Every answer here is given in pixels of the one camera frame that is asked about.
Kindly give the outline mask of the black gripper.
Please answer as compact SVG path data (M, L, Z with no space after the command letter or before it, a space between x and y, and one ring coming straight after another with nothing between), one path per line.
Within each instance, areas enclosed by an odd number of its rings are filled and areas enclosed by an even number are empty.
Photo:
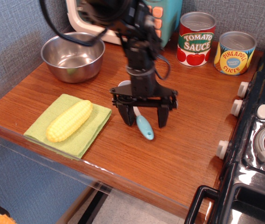
M112 87L112 103L115 105L123 121L128 126L135 122L133 106L157 107L159 128L167 124L169 109L178 107L178 92L160 85L155 72L131 74L131 83Z

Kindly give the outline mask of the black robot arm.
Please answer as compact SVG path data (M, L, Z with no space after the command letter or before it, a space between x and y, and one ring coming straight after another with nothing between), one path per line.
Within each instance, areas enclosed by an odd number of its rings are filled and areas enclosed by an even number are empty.
M77 10L85 20L104 30L97 36L81 41L63 34L52 23L45 1L40 2L42 14L56 35L75 44L91 47L98 43L102 36L112 30L120 39L128 60L126 71L131 83L113 87L112 103L118 108L123 121L131 126L136 119L133 107L156 107L159 127L167 123L169 111L177 108L177 91L160 85L155 68L157 58L167 62L161 54L161 39L155 31L154 17L142 0L82 0Z

